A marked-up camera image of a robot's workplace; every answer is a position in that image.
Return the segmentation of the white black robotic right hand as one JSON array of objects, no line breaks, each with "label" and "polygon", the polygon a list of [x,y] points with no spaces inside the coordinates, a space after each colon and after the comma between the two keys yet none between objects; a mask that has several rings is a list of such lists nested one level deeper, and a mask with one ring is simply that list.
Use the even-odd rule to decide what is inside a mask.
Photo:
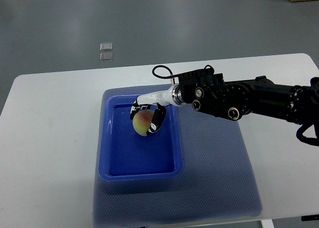
[{"label": "white black robotic right hand", "polygon": [[176,100],[176,89],[177,86],[171,86],[168,90],[138,96],[130,111],[137,134],[149,136],[159,131],[166,116],[166,107],[180,105]]}]

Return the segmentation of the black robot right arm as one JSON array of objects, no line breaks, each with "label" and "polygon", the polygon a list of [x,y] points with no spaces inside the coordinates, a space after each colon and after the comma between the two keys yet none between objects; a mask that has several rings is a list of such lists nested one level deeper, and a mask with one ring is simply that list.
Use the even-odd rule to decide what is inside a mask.
[{"label": "black robot right arm", "polygon": [[249,113],[278,118],[299,124],[296,132],[299,141],[318,146],[318,136],[304,136],[311,126],[319,133],[319,79],[313,77],[309,86],[278,85],[259,76],[252,80],[226,82],[206,65],[181,74],[170,74],[173,82],[178,78],[178,102],[191,104],[204,114],[237,121]]}]

